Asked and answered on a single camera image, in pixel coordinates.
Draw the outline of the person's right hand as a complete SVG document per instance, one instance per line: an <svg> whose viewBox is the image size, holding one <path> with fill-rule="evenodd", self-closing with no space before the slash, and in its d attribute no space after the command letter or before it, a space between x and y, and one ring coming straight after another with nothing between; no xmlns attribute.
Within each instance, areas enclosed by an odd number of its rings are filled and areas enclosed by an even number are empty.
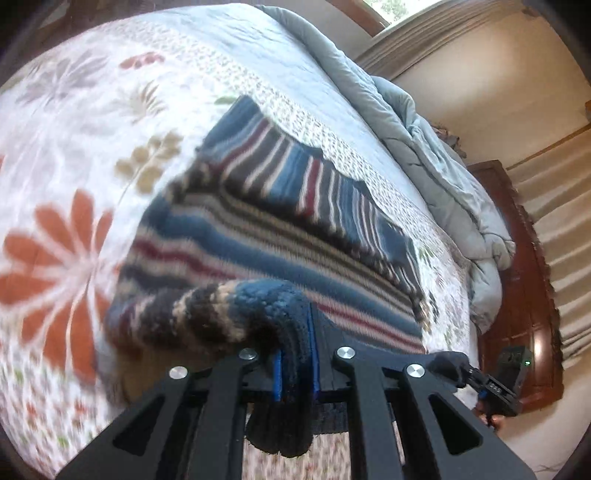
<svg viewBox="0 0 591 480"><path fill-rule="evenodd" d="M506 424L506 417L499 414L492 414L488 410L488 404L479 400L473 409L473 412L483 421L488 427L491 427L496 433L501 431Z"/></svg>

